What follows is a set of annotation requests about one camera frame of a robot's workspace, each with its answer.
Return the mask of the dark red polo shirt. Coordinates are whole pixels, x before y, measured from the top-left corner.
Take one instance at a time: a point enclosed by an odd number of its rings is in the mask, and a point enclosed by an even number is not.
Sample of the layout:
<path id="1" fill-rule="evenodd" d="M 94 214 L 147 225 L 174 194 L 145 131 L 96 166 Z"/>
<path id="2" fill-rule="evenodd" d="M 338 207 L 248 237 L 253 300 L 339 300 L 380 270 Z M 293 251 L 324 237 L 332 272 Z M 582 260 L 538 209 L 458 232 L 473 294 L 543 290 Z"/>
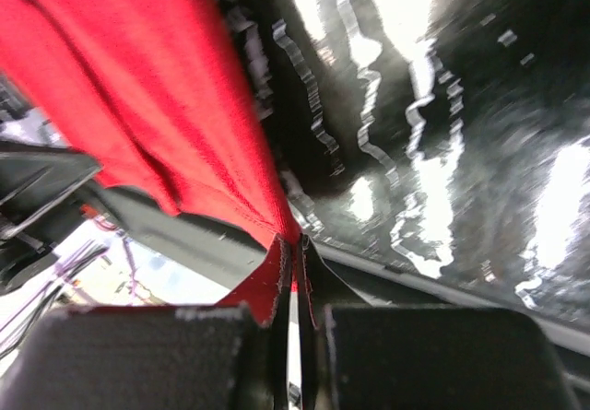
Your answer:
<path id="1" fill-rule="evenodd" d="M 103 184 L 298 240 L 215 0 L 1 0 L 1 69 Z"/>

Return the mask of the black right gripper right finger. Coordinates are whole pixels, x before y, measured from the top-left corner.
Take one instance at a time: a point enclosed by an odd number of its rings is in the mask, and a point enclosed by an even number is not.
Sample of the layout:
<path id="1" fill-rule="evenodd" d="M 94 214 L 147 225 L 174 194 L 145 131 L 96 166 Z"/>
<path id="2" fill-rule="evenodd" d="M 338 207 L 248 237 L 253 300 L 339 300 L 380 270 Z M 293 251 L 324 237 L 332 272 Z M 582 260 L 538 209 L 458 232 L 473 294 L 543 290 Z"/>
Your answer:
<path id="1" fill-rule="evenodd" d="M 325 332 L 327 305 L 367 306 L 368 301 L 342 280 L 320 256 L 312 239 L 301 234 L 295 248 L 294 279 L 297 283 L 301 348 L 301 405 L 320 409 L 325 383 Z"/>

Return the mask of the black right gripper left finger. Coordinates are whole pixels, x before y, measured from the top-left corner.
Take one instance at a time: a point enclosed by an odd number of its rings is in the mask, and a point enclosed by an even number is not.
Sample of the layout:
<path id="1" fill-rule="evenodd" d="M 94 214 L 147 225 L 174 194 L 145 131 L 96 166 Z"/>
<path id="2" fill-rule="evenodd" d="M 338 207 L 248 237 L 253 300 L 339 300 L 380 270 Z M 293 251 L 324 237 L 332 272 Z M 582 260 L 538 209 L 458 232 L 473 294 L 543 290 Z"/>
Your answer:
<path id="1" fill-rule="evenodd" d="M 276 235 L 262 263 L 218 302 L 219 306 L 247 306 L 259 326 L 269 333 L 266 378 L 275 409 L 289 407 L 288 333 L 292 258 L 290 244 Z"/>

